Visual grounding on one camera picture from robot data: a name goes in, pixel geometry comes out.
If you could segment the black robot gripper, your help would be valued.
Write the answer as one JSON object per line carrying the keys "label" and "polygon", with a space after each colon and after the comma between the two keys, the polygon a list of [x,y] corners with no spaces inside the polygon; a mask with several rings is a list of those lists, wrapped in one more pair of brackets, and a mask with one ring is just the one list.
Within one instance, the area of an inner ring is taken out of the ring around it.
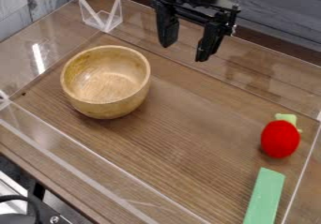
{"label": "black robot gripper", "polygon": [[158,39],[165,48],[178,39],[178,17],[201,25],[209,22],[196,54],[196,61],[206,62],[217,53],[224,35],[235,33],[241,7],[232,0],[154,0],[154,9]]}

